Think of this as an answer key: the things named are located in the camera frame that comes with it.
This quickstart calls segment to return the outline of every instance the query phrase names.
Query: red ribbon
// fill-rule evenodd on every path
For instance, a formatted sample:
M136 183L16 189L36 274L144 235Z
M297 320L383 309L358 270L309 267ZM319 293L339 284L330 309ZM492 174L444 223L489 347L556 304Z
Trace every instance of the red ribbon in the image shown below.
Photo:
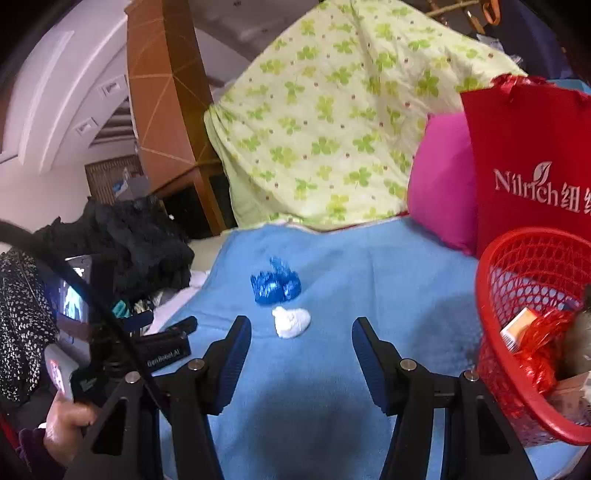
M547 83L544 77L524 77L523 75L513 75L511 73L504 73L492 79L492 86L499 87L504 93L511 93L511 89L515 85L553 85Z

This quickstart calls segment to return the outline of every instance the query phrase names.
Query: blue plastic bag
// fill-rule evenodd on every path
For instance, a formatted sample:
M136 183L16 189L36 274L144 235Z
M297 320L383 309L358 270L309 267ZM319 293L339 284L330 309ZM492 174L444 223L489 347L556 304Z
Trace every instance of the blue plastic bag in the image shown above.
M278 257L269 260L273 272L260 272L251 275L252 291L255 302L259 305L273 305L292 300L301 293L301 282L298 274L291 271L287 263Z

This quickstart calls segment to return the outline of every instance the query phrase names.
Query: blue blanket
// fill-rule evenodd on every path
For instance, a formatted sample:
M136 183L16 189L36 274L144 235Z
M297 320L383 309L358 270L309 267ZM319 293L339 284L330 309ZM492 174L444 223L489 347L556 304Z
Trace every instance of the blue blanket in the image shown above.
M250 275L267 270L271 256L286 260L303 286L283 306L311 314L310 327L294 339L280 339L272 307L254 302ZM171 319L198 318L190 337L195 357L223 338L237 315L252 322L252 345L233 400L219 417L210 417L225 478L377 480L395 418L371 400L351 325L366 316L403 357L458 375L474 364L481 335L475 271L476 260L442 246L409 218L322 235L279 226L234 232L203 290ZM175 478L165 421L161 434L165 472ZM429 479L440 477L442 451L438 414ZM576 451L555 443L528 454L543 479Z

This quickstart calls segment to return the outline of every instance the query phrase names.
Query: human hand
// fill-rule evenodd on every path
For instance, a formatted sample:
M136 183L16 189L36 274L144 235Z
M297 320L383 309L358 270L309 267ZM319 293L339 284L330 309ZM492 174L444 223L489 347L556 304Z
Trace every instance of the human hand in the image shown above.
M94 405L72 403L61 392L53 399L47 414L43 445L53 459L68 466L82 444L82 427L92 425L99 414Z

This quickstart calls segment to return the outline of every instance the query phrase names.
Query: red mesh basket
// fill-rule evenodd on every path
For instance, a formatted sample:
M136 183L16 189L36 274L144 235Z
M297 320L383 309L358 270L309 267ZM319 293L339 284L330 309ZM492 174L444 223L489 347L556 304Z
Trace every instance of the red mesh basket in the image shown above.
M552 228L508 232L483 253L476 302L483 338L478 373L525 446L562 440L591 444L591 427L573 423L531 385L507 350L501 329L524 307L544 313L580 301L591 283L591 243Z

